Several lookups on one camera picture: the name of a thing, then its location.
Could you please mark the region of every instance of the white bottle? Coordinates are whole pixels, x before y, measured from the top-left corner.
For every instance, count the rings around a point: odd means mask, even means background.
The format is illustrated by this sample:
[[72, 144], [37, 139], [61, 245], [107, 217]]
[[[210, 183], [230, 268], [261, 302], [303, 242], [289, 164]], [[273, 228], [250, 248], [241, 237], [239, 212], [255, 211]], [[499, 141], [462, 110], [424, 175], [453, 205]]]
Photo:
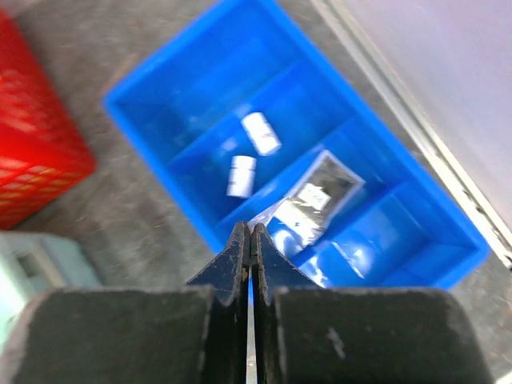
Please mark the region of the white bottle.
[[281, 148], [278, 136], [261, 112], [245, 116], [242, 119], [242, 126], [260, 156], [269, 156]]
[[234, 156], [231, 162], [227, 195], [248, 198], [253, 194], [256, 159], [250, 156]]

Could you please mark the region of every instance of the scratch mark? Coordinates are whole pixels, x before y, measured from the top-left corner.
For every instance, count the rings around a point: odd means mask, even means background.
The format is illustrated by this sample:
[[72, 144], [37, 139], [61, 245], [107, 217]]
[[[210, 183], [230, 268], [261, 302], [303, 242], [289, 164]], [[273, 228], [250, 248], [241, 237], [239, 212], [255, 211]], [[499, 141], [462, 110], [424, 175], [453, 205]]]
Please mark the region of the scratch mark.
[[343, 341], [340, 339], [338, 332], [330, 326], [329, 332], [327, 333], [327, 338], [332, 341], [334, 350], [336, 351], [336, 354], [339, 356], [341, 360], [344, 360], [346, 357], [345, 351], [343, 348], [345, 348], [345, 345], [343, 344]]

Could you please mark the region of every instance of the small white container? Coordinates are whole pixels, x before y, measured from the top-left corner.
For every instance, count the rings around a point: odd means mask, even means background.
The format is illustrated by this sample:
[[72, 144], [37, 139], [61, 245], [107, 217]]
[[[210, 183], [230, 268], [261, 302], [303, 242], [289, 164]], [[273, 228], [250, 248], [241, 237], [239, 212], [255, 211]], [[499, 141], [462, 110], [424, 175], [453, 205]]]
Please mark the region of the small white container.
[[231, 163], [227, 195], [248, 198], [253, 194], [256, 159], [250, 156], [234, 156]]
[[260, 156], [269, 156], [281, 148], [278, 136], [261, 112], [245, 116], [242, 119], [242, 126]]

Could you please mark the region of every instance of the barcode label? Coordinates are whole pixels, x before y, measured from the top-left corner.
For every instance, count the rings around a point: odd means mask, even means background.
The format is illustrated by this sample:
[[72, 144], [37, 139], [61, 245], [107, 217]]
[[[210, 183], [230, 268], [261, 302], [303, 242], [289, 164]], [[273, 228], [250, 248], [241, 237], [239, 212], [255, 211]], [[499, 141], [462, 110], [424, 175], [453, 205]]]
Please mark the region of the barcode label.
[[330, 200], [330, 196], [319, 187], [307, 182], [297, 195], [298, 198], [316, 210], [323, 210]]

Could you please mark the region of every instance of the bin compartment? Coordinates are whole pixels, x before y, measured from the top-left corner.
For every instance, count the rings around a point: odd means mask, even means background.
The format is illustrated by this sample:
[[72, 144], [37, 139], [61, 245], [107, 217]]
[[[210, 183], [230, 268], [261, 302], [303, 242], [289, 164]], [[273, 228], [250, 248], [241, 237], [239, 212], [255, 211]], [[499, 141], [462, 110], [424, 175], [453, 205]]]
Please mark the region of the bin compartment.
[[[279, 220], [276, 245], [324, 286], [447, 288], [489, 253], [450, 197], [272, 0], [226, 0], [108, 93], [106, 109], [214, 252], [279, 202], [322, 150], [366, 182], [314, 246]], [[241, 120], [282, 142], [259, 157]], [[254, 195], [226, 196], [233, 156], [256, 157]]]

